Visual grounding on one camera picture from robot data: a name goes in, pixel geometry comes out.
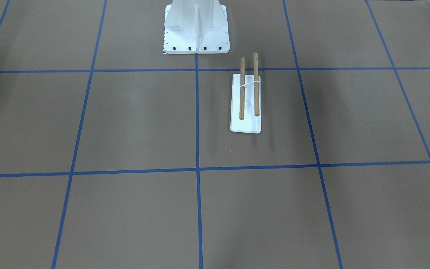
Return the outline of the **white wooden towel rack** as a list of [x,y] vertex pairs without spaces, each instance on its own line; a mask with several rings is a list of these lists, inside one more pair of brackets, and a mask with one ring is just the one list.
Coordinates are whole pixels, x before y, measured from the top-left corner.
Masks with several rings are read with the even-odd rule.
[[253,75],[245,72],[244,58],[240,60],[240,73],[232,76],[230,131],[261,133],[261,77],[258,53],[253,53]]

